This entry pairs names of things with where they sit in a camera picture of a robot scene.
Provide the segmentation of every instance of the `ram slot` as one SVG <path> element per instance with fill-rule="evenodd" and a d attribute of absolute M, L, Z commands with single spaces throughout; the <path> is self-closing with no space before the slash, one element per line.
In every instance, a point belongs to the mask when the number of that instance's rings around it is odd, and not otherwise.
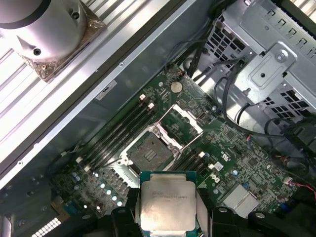
<path fill-rule="evenodd" d="M 105 139 L 100 141 L 101 144 L 98 146 L 98 148 L 89 155 L 89 157 L 93 157 L 92 159 L 90 159 L 90 163 L 94 164 L 95 160 L 99 157 L 100 152 L 102 153 L 105 148 L 110 146 L 115 141 L 115 138 L 117 138 L 121 134 L 124 134 L 126 131 L 128 131 L 128 129 L 130 128 L 130 125 L 131 124 L 133 125 L 135 121 L 139 118 L 139 116 L 145 114 L 146 109 L 147 109 L 146 104 L 142 104 L 132 113 L 128 114 L 123 120 L 123 122 L 120 123 L 119 127 L 115 128 L 115 130 L 111 131 L 111 133 L 108 134 L 105 137 Z"/>
<path fill-rule="evenodd" d="M 179 170 L 179 168 L 183 165 L 183 163 L 189 159 L 192 158 L 192 156 L 196 156 L 195 151 L 191 151 L 189 154 L 187 154 L 184 158 L 181 158 L 177 163 L 175 163 L 173 170 Z"/>
<path fill-rule="evenodd" d="M 196 158 L 197 155 L 191 156 L 189 159 L 185 160 L 185 162 L 178 168 L 178 170 L 188 170 L 187 167 L 189 167 Z"/>
<path fill-rule="evenodd" d="M 116 146 L 107 151 L 106 155 L 102 156 L 102 160 L 95 166 L 95 169 L 101 168 L 103 165 L 105 165 L 115 153 L 117 153 L 124 145 L 128 143 L 130 139 L 132 139 L 133 137 L 135 137 L 135 135 L 139 134 L 143 129 L 145 129 L 145 127 L 149 124 L 151 116 L 151 113 L 145 115 L 134 125 L 133 129 L 129 133 L 125 134 L 124 136 L 118 137 L 117 142 L 115 143 Z"/>

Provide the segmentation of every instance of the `white connector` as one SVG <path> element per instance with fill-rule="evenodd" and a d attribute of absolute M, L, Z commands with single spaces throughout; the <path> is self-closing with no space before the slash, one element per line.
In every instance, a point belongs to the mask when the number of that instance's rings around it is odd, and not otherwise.
<path fill-rule="evenodd" d="M 293 179 L 291 177 L 285 177 L 285 179 L 283 180 L 283 183 L 285 183 L 286 185 L 289 185 L 292 180 Z"/>

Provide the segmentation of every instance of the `circuit board component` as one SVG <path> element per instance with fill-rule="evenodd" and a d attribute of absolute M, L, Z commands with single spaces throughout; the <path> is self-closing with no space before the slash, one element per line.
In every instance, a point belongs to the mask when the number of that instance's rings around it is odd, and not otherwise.
<path fill-rule="evenodd" d="M 176 93 L 175 82 L 182 85 Z M 254 155 L 245 135 L 226 125 L 213 105 L 187 76 L 160 72 L 78 152 L 77 162 L 52 179 L 53 188 L 79 211 L 102 216 L 118 201 L 124 205 L 128 188 L 139 187 L 141 171 L 191 170 L 196 187 L 207 188 L 216 205 L 234 206 L 243 216 L 257 208 L 274 212 L 296 188 L 283 183 L 286 176 L 255 144 Z M 248 201 L 236 206 L 233 198 Z"/>

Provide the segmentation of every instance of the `wire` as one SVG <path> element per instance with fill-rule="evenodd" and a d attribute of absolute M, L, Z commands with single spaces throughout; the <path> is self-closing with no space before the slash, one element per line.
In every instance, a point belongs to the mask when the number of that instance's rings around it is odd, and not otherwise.
<path fill-rule="evenodd" d="M 254 148 L 252 147 L 252 145 L 251 145 L 251 142 L 253 142 L 253 139 L 251 139 L 250 137 L 251 137 L 251 136 L 248 136 L 247 139 L 246 139 L 247 145 L 248 145 L 248 148 L 250 149 L 250 151 L 255 155 L 256 158 L 258 158 L 258 159 L 260 159 L 260 160 L 264 160 L 264 161 L 271 161 L 272 164 L 273 164 L 276 168 L 278 168 L 279 170 L 283 171 L 284 173 L 287 173 L 287 174 L 291 175 L 292 177 L 295 177 L 295 178 L 298 178 L 298 179 L 302 180 L 304 183 L 306 183 L 306 184 L 309 185 L 309 187 L 310 187 L 311 190 L 313 189 L 313 192 L 316 191 L 316 187 L 315 187 L 312 183 L 310 183 L 309 181 L 307 181 L 307 180 L 304 179 L 303 177 L 301 177 L 301 176 L 299 176 L 299 175 L 297 175 L 297 174 L 295 174 L 295 173 L 293 173 L 293 172 L 291 172 L 291 171 L 289 171 L 289 170 L 287 170 L 287 169 L 284 169 L 283 167 L 277 165 L 277 164 L 276 164 L 276 159 L 273 159 L 271 155 L 270 155 L 270 158 L 263 158 L 263 157 L 259 156 L 259 155 L 256 153 L 256 151 L 254 150 Z"/>
<path fill-rule="evenodd" d="M 312 188 L 311 186 L 309 186 L 309 185 L 300 184 L 300 183 L 296 183 L 296 182 L 290 182 L 289 184 L 296 185 L 296 186 L 299 186 L 299 187 L 308 188 L 309 190 L 311 190 L 311 191 L 314 193 L 315 201 L 316 201 L 316 189 L 313 189 L 313 188 Z"/>
<path fill-rule="evenodd" d="M 177 43 L 173 48 L 172 50 L 170 51 L 170 53 L 168 54 L 168 57 L 166 59 L 166 63 L 164 64 L 164 70 L 166 72 L 168 72 L 168 64 L 169 64 L 169 61 L 170 61 L 170 58 L 172 57 L 174 51 L 182 44 L 185 44 L 185 43 L 197 43 L 197 42 L 206 42 L 206 39 L 194 39 L 194 40 L 186 40 L 186 41 L 181 41 L 179 43 Z"/>
<path fill-rule="evenodd" d="M 209 9 L 209 17 L 210 17 L 210 21 L 209 21 L 209 24 L 208 24 L 208 27 L 206 28 L 206 31 L 205 33 L 202 35 L 202 38 L 207 38 L 212 30 L 213 30 L 213 27 L 214 27 L 214 21 L 215 19 L 217 19 L 221 14 L 222 14 L 222 11 L 228 7 L 229 5 L 231 5 L 232 3 L 234 3 L 236 0 L 220 0 L 218 2 L 216 2 L 215 4 L 212 5 L 212 7 L 210 7 Z M 193 60 L 191 62 L 191 65 L 188 69 L 188 76 L 192 78 L 194 72 L 197 70 L 198 68 L 198 62 L 199 62 L 199 59 L 201 57 L 201 54 L 202 54 L 202 51 L 203 51 L 203 48 L 204 48 L 204 44 L 200 44 L 198 47 L 197 47 L 197 50 L 194 54 L 194 57 L 193 57 Z"/>
<path fill-rule="evenodd" d="M 246 103 L 242 109 L 239 111 L 238 113 L 238 116 L 237 116 L 237 119 L 236 119 L 236 123 L 239 125 L 239 122 L 240 122 L 240 118 L 241 118 L 241 115 L 243 112 L 245 112 L 246 109 L 248 109 L 249 107 L 251 107 L 251 105 L 249 103 Z"/>
<path fill-rule="evenodd" d="M 285 119 L 285 118 L 272 118 L 272 119 L 268 120 L 268 121 L 266 122 L 265 126 L 264 126 L 264 132 L 265 132 L 266 134 L 269 134 L 269 125 L 270 125 L 270 123 L 273 122 L 273 121 L 283 121 L 283 122 L 287 122 L 288 124 L 294 124 L 294 122 L 292 122 L 292 121 L 290 121 L 290 120 L 287 120 L 287 119 Z M 268 138 L 268 140 L 269 140 L 269 143 L 270 143 L 270 147 L 271 147 L 271 149 L 272 149 L 272 148 L 273 148 L 273 141 L 272 141 L 271 138 Z"/>
<path fill-rule="evenodd" d="M 198 81 L 200 78 L 202 78 L 203 76 L 207 77 L 209 76 L 209 74 L 211 73 L 211 70 L 214 69 L 215 67 L 219 66 L 219 65 L 230 65 L 230 64 L 236 64 L 240 59 L 232 59 L 232 60 L 227 60 L 227 61 L 219 61 L 219 62 L 215 62 L 213 63 L 213 67 L 207 67 L 201 74 L 199 74 L 198 76 L 196 76 L 195 78 L 193 78 L 193 81 Z"/>
<path fill-rule="evenodd" d="M 219 102 L 218 102 L 218 97 L 217 97 L 217 88 L 218 88 L 219 84 L 220 84 L 224 79 L 227 80 L 227 77 L 222 77 L 222 78 L 220 78 L 220 79 L 216 82 L 216 84 L 215 84 L 215 86 L 214 86 L 214 99 L 215 99 L 215 102 L 216 102 L 216 104 L 218 105 L 218 107 L 220 107 L 220 104 L 219 104 Z"/>
<path fill-rule="evenodd" d="M 226 82 L 226 85 L 225 85 L 225 88 L 224 88 L 224 93 L 223 93 L 223 116 L 226 120 L 226 123 L 239 130 L 239 131 L 242 131 L 246 134 L 250 134 L 250 135 L 253 135 L 253 136 L 261 136 L 261 137 L 272 137 L 272 138 L 283 138 L 283 136 L 280 136 L 280 135 L 270 135 L 270 134 L 265 134 L 265 133 L 259 133 L 259 132 L 254 132 L 254 131 L 251 131 L 251 130 L 248 130 L 244 127 L 241 127 L 239 126 L 238 124 L 236 124 L 235 122 L 233 122 L 227 115 L 227 100 L 228 100 L 228 92 L 229 92 L 229 89 L 231 87 L 231 85 L 233 84 L 235 78 L 236 78 L 236 69 L 237 69 L 237 65 L 239 64 L 236 64 L 234 67 L 233 67 L 233 71 L 231 72 L 231 74 L 229 75 L 228 79 L 227 79 L 227 82 Z"/>

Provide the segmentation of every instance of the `ventilation holes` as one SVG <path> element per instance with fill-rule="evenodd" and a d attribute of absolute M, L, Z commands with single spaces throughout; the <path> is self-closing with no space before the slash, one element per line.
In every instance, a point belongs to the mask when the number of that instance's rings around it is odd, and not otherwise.
<path fill-rule="evenodd" d="M 245 49 L 245 45 L 235 37 L 235 35 L 229 33 L 224 28 L 216 28 L 214 34 L 209 38 L 206 43 L 210 47 L 210 52 L 215 55 L 220 61 L 227 61 L 235 59 Z M 231 48 L 230 55 L 225 55 L 224 51 L 227 48 Z M 233 65 L 225 65 L 228 69 L 231 69 Z"/>
<path fill-rule="evenodd" d="M 299 99 L 293 90 L 283 92 L 280 95 L 288 102 L 288 104 L 275 106 L 275 102 L 270 97 L 264 100 L 267 107 L 280 118 L 289 119 L 297 116 L 308 117 L 311 115 L 307 110 L 309 105 L 305 101 Z"/>

